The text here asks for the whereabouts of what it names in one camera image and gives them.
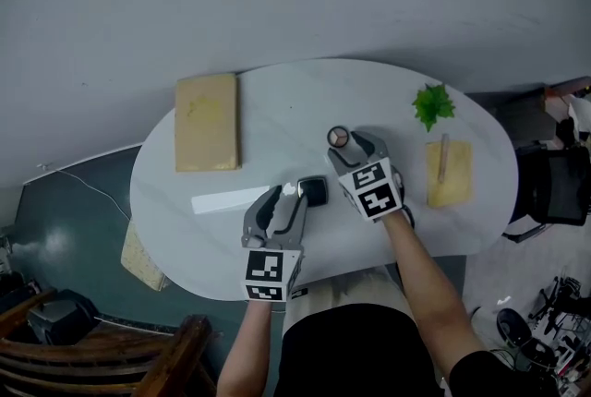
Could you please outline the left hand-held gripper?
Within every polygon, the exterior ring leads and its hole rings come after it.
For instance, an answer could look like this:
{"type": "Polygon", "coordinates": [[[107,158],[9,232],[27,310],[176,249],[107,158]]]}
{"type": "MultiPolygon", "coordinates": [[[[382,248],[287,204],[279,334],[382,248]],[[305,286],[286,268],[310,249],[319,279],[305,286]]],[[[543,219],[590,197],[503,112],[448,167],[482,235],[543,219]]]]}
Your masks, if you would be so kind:
{"type": "Polygon", "coordinates": [[[242,288],[246,300],[286,302],[301,272],[308,197],[298,198],[287,226],[276,230],[271,241],[267,229],[274,214],[282,186],[277,185],[259,196],[247,209],[243,221],[242,242],[246,250],[246,269],[242,288]]]}

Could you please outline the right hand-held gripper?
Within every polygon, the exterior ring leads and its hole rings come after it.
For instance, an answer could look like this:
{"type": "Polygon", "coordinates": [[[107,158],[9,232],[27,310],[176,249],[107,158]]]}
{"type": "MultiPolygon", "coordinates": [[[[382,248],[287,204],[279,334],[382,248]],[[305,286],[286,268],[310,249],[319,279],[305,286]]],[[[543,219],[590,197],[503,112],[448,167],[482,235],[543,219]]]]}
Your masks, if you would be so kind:
{"type": "Polygon", "coordinates": [[[375,222],[400,211],[401,188],[396,183],[385,141],[362,130],[353,130],[351,135],[365,155],[359,154],[349,162],[337,149],[330,147],[327,151],[346,196],[365,221],[375,222]]]}

